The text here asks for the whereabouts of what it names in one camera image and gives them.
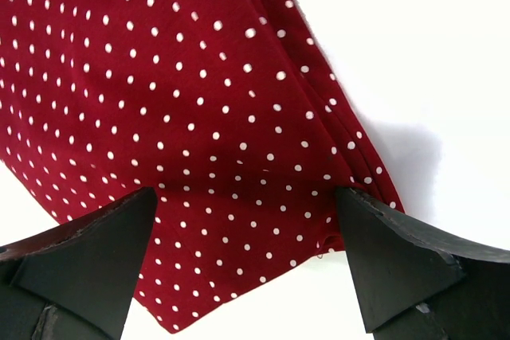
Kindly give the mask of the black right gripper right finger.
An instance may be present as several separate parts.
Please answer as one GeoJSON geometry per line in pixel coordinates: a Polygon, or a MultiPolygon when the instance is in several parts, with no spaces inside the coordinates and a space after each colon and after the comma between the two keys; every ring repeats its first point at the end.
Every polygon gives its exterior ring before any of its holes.
{"type": "Polygon", "coordinates": [[[509,252],[338,188],[336,211],[365,331],[376,339],[507,339],[509,252]]]}

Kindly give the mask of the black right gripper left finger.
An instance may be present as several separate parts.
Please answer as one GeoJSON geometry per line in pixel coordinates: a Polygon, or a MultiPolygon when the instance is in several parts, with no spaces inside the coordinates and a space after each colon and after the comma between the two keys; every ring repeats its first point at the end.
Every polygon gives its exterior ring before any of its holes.
{"type": "Polygon", "coordinates": [[[155,223],[143,187],[1,247],[3,339],[119,339],[155,223]]]}

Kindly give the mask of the red polka dot skirt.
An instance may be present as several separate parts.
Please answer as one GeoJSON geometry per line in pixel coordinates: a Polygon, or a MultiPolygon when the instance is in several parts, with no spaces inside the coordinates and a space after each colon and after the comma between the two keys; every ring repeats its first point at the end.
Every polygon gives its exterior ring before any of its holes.
{"type": "Polygon", "coordinates": [[[178,333],[402,203],[295,0],[1,0],[1,160],[65,223],[159,199],[136,299],[178,333]]]}

